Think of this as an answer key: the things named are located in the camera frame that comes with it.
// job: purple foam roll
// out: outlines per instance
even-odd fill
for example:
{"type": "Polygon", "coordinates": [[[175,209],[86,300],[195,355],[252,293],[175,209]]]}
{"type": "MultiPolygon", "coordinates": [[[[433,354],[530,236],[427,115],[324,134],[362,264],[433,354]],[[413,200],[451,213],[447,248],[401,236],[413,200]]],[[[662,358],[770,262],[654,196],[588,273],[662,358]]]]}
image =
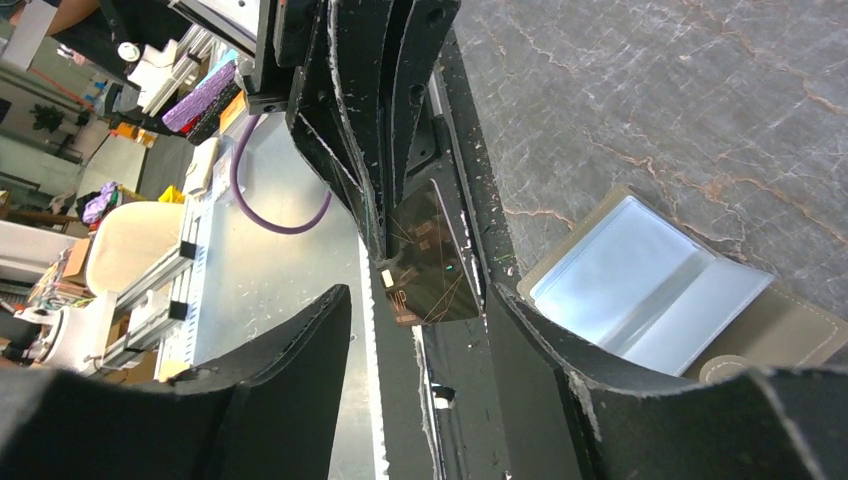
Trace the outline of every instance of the purple foam roll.
{"type": "Polygon", "coordinates": [[[185,98],[180,100],[174,108],[162,116],[162,122],[171,129],[179,132],[189,124],[195,117],[204,113],[215,101],[218,95],[232,83],[236,75],[235,62],[229,62],[211,77],[207,78],[202,85],[195,88],[185,98]]]}

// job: hand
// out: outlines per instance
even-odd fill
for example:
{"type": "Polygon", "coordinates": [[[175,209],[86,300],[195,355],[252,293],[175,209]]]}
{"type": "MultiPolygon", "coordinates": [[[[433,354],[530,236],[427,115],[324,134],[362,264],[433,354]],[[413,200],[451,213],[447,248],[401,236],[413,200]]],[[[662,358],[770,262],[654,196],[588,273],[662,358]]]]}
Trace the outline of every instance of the hand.
{"type": "Polygon", "coordinates": [[[86,64],[86,62],[88,62],[87,58],[83,57],[82,55],[80,55],[77,52],[74,52],[74,63],[76,63],[79,66],[83,66],[83,65],[86,64]]]}

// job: potted plant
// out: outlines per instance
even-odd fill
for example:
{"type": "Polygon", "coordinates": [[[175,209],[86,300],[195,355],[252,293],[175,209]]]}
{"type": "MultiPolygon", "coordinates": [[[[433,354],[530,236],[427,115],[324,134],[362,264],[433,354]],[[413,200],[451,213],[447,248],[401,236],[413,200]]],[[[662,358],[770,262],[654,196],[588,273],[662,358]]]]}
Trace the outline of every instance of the potted plant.
{"type": "Polygon", "coordinates": [[[35,105],[29,113],[35,115],[35,123],[32,124],[33,130],[44,129],[50,133],[58,130],[62,126],[62,120],[65,118],[65,114],[53,106],[35,105]]]}

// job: translucent dark card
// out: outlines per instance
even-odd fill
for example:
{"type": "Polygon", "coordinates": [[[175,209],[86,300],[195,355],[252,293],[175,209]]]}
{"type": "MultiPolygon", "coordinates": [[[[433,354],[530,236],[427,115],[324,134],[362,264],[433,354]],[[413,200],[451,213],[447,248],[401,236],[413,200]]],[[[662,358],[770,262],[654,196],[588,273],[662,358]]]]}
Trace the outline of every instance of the translucent dark card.
{"type": "Polygon", "coordinates": [[[476,318],[480,312],[435,184],[415,191],[389,215],[394,256],[380,268],[400,325],[476,318]]]}

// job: cracked marble pattern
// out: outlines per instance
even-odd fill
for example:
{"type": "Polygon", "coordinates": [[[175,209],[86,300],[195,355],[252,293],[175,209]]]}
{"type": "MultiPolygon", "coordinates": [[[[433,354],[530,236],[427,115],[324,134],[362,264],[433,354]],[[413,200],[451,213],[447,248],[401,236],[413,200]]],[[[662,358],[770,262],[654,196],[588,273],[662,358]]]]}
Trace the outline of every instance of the cracked marble pattern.
{"type": "Polygon", "coordinates": [[[848,319],[848,3],[482,0],[455,27],[522,272],[627,183],[848,319]]]}

